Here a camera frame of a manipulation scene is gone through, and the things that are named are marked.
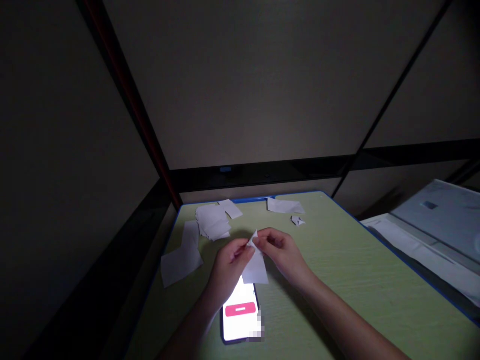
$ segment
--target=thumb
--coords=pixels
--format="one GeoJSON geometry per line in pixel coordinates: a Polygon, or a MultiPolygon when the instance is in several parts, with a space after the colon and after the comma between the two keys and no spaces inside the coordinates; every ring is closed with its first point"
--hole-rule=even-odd
{"type": "Polygon", "coordinates": [[[253,246],[247,246],[245,250],[241,253],[241,255],[238,257],[236,263],[242,269],[242,272],[247,267],[250,260],[252,260],[254,254],[255,248],[253,246]]]}
{"type": "Polygon", "coordinates": [[[253,239],[253,243],[259,250],[261,250],[262,253],[267,254],[269,258],[275,261],[280,249],[269,243],[266,237],[256,237],[253,239]]]}

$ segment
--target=hand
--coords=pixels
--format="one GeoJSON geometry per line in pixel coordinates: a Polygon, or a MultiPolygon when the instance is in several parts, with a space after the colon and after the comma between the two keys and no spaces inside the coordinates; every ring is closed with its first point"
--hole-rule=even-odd
{"type": "Polygon", "coordinates": [[[316,277],[289,234],[269,227],[260,230],[253,243],[273,260],[278,270],[294,287],[299,289],[307,284],[312,276],[316,277]]]}
{"type": "Polygon", "coordinates": [[[255,253],[253,246],[247,246],[248,242],[248,239],[232,240],[216,255],[210,280],[204,292],[215,312],[218,312],[230,298],[255,253]]]}

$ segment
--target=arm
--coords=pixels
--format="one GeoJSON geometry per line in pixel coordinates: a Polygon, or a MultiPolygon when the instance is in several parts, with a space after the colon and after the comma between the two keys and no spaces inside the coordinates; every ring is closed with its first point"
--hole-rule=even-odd
{"type": "Polygon", "coordinates": [[[253,241],[303,295],[347,358],[408,359],[310,270],[290,235],[267,228],[253,241]]]}
{"type": "Polygon", "coordinates": [[[255,249],[248,239],[229,242],[217,254],[208,284],[193,309],[157,359],[192,359],[207,336],[215,316],[235,290],[255,249]]]}

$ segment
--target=left hand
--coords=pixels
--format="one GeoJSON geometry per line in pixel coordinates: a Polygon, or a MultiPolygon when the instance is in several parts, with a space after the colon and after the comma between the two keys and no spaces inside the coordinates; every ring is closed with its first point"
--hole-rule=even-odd
{"type": "Polygon", "coordinates": [[[248,239],[235,239],[218,251],[204,295],[218,312],[237,286],[240,276],[252,259],[255,249],[248,239]]]}

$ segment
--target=red pole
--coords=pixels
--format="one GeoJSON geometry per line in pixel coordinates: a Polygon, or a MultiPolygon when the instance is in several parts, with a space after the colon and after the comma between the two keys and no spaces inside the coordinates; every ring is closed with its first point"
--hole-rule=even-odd
{"type": "Polygon", "coordinates": [[[95,0],[83,0],[85,7],[87,8],[91,20],[98,31],[98,35],[100,36],[103,45],[105,46],[105,49],[108,53],[108,57],[111,60],[113,69],[120,81],[120,84],[125,91],[126,97],[128,98],[131,108],[133,109],[133,112],[135,114],[136,120],[138,124],[140,125],[142,134],[148,144],[148,147],[150,149],[151,154],[153,155],[153,159],[156,162],[156,165],[160,169],[161,176],[165,180],[165,183],[168,187],[168,191],[170,192],[170,196],[173,200],[173,204],[177,210],[180,209],[180,206],[182,205],[182,201],[180,200],[180,196],[178,193],[175,191],[172,180],[170,179],[170,174],[169,170],[167,168],[167,164],[165,163],[165,160],[163,156],[160,153],[160,149],[156,146],[156,137],[154,134],[152,134],[151,131],[149,131],[149,127],[147,126],[147,120],[145,117],[142,115],[142,112],[140,110],[140,105],[139,102],[141,99],[139,99],[139,96],[132,90],[132,85],[130,84],[130,81],[126,75],[126,72],[128,72],[128,69],[125,69],[119,61],[118,54],[115,52],[114,47],[112,46],[111,39],[109,37],[109,31],[107,30],[106,25],[101,19],[100,12],[99,12],[99,4],[95,0]]]}

